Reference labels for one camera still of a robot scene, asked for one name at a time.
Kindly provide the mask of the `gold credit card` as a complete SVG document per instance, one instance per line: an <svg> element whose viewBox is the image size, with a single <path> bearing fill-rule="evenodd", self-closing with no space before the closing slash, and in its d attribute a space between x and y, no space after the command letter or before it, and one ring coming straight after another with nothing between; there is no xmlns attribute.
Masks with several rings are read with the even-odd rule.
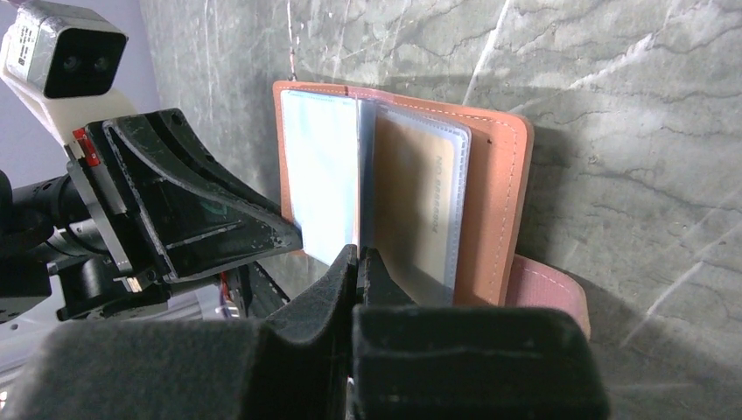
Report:
<svg viewBox="0 0 742 420"><path fill-rule="evenodd" d="M452 143L415 119L385 113L377 120L374 152L374 243L391 277L416 302L448 305Z"/></svg>

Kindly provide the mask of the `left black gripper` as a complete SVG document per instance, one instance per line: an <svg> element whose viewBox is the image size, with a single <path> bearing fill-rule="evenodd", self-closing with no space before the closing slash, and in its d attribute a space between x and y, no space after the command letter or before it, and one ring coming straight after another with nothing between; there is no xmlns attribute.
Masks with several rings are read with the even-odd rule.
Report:
<svg viewBox="0 0 742 420"><path fill-rule="evenodd" d="M280 207L221 165L178 109L91 122L66 173L3 195L2 300L61 283L61 321L164 310L172 283L300 248Z"/></svg>

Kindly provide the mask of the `brown leather card holder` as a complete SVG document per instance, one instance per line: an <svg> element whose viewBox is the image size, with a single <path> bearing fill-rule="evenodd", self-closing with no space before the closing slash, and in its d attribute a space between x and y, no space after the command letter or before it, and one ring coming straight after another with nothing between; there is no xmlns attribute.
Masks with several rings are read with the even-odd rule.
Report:
<svg viewBox="0 0 742 420"><path fill-rule="evenodd" d="M525 117L316 82L278 81L273 97L281 212L308 256L369 247L418 305L546 307L590 332L584 289L515 252Z"/></svg>

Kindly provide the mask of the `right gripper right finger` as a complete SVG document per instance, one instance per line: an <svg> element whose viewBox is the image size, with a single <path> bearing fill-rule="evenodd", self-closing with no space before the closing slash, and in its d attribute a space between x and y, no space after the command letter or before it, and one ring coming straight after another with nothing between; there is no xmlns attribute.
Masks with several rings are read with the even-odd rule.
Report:
<svg viewBox="0 0 742 420"><path fill-rule="evenodd" d="M358 419L607 419L584 289L523 256L502 307L414 305L362 251L353 310Z"/></svg>

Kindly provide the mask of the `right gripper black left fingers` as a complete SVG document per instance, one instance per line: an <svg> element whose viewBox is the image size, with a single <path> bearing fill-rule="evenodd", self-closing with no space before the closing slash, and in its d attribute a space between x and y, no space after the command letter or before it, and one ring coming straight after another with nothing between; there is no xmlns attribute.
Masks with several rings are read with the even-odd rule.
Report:
<svg viewBox="0 0 742 420"><path fill-rule="evenodd" d="M359 268L345 246L265 319L75 321L12 383L4 419L341 419Z"/></svg>

